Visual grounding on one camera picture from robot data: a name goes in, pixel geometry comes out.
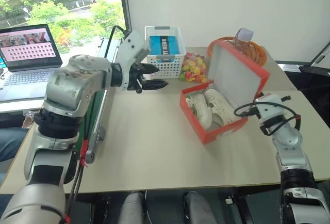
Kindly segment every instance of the wicker basket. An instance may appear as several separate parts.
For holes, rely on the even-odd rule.
[[[235,44],[235,37],[223,37],[213,41],[207,49],[207,53],[209,57],[212,55],[212,47],[215,42],[217,41],[225,41],[231,46]],[[265,65],[267,60],[267,55],[265,51],[256,43],[254,42],[246,42],[243,44],[241,51],[255,63],[259,64],[260,66]]]

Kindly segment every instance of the window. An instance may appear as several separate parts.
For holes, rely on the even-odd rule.
[[[122,0],[0,0],[0,28],[48,24],[63,62],[96,56],[101,38],[113,25],[125,28],[125,20]]]

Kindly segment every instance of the shoe box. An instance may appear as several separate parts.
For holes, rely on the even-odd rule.
[[[253,102],[262,91],[270,73],[248,59],[234,47],[218,41],[213,45],[209,66],[209,81],[183,89],[180,106],[203,144],[209,143],[242,128],[248,118],[237,118],[227,125],[205,130],[189,107],[186,98],[214,89],[221,94],[232,111],[239,106]]]

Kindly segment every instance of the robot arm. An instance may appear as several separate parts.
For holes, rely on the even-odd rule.
[[[277,164],[281,177],[281,215],[284,224],[329,224],[330,212],[322,191],[317,188],[312,168],[302,151],[303,137],[300,133],[300,116],[294,112],[296,128],[284,117],[282,102],[290,100],[267,94],[256,99],[254,106],[239,116],[256,115],[260,129],[265,135],[272,135],[277,149]]]
[[[76,173],[78,156],[74,147],[93,94],[115,86],[140,93],[168,84],[143,77],[158,71],[153,65],[141,63],[148,53],[148,44],[133,31],[119,47],[115,63],[77,55],[53,73],[43,108],[35,115],[37,127],[24,165],[27,185],[12,197],[1,224],[65,222],[63,185]]]

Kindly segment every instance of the laptop keyboard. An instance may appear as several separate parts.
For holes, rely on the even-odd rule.
[[[48,81],[54,70],[32,72],[32,73],[15,73],[11,74],[4,84],[4,86],[20,85],[36,82]]]

